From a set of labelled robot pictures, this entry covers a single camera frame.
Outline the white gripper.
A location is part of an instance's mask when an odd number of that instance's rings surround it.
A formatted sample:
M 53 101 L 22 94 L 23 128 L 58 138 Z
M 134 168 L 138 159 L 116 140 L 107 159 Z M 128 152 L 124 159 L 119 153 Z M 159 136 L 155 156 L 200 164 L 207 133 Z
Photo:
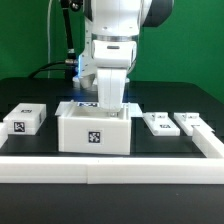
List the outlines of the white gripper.
M 136 54 L 135 41 L 93 41 L 92 58 L 97 67 L 98 100 L 104 111 L 121 110 L 126 77 Z

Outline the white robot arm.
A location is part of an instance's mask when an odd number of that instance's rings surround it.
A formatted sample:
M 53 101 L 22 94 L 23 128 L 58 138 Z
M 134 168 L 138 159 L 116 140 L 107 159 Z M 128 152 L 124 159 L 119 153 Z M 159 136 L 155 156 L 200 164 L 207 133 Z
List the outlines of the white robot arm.
M 160 26 L 173 6 L 174 0 L 84 0 L 85 48 L 79 56 L 78 79 L 84 88 L 97 86 L 104 111 L 121 110 L 140 29 Z

